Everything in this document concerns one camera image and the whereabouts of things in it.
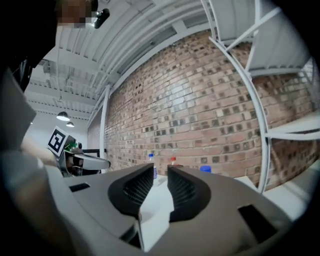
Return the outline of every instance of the white ceiling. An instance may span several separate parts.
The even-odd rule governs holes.
[[[123,81],[130,67],[161,50],[164,41],[208,22],[200,0],[99,0],[98,10],[104,8],[110,17],[99,29],[58,27],[55,48],[33,70],[25,91],[37,112],[66,110],[89,120],[108,84]]]

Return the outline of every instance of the white metal shelf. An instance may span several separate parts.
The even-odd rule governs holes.
[[[310,57],[298,32],[279,12],[254,34],[245,70],[252,77],[297,73]]]
[[[265,135],[271,139],[312,141],[320,139],[320,111],[269,129]]]
[[[255,0],[209,0],[217,23],[218,41],[231,44],[255,23]],[[252,41],[252,35],[243,41]]]
[[[207,2],[201,0],[208,20],[215,20],[217,30],[217,38],[212,35],[209,39],[239,73],[250,94],[258,119],[262,149],[258,191],[262,193],[266,188],[270,168],[271,139],[320,139],[320,131],[306,133],[320,128],[320,115],[312,113],[291,123],[269,129],[266,113],[252,83],[252,77],[299,72],[311,56],[296,30],[282,14],[282,10],[272,3],[262,0],[208,1],[213,17],[206,6]],[[252,47],[244,69],[230,50],[252,37]]]
[[[320,129],[320,111],[312,112],[302,118],[269,129],[269,133],[300,133]]]

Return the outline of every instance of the black slot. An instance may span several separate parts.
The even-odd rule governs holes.
[[[90,185],[88,183],[81,183],[81,184],[70,186],[69,188],[71,192],[77,192],[79,190],[90,188]]]
[[[262,243],[277,233],[274,226],[252,204],[240,207],[238,211],[258,243]]]

